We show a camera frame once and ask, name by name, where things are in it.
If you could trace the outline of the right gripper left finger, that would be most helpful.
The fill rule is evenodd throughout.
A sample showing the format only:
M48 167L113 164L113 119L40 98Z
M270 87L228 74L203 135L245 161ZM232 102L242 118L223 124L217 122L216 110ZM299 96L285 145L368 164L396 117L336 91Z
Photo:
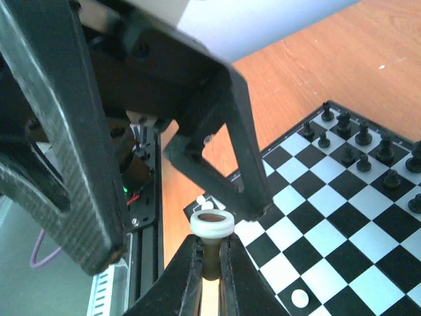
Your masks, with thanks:
M198 315L200 306L201 241L190 234L156 283L125 314Z

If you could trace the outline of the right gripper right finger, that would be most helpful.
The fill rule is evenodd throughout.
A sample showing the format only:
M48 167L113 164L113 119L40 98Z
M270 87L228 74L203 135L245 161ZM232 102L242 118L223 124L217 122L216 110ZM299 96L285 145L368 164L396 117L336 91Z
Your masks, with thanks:
M220 247L219 314L289 314L265 286L236 234Z

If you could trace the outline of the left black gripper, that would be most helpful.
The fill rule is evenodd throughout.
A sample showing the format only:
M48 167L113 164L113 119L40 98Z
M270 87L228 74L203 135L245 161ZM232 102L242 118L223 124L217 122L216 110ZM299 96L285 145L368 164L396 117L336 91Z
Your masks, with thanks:
M1 130L106 132L127 111L218 130L226 63L124 1L1 2Z

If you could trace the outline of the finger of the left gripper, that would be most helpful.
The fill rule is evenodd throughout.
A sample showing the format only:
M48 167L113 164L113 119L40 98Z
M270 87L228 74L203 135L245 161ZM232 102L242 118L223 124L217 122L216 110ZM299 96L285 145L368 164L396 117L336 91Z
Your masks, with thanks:
M273 206L247 83L240 73L219 70L176 122L178 131L164 149L175 169L248 221Z
M85 273L121 258L122 181L68 1L1 2L1 193Z

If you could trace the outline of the white piece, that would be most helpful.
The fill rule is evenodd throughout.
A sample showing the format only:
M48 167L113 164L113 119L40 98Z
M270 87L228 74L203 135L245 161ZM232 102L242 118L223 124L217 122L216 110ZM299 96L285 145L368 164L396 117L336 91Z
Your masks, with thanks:
M220 278L221 244L234 232L234 227L234 216L219 209L197 211L190 217L190 229L203 243L203 278L206 280Z

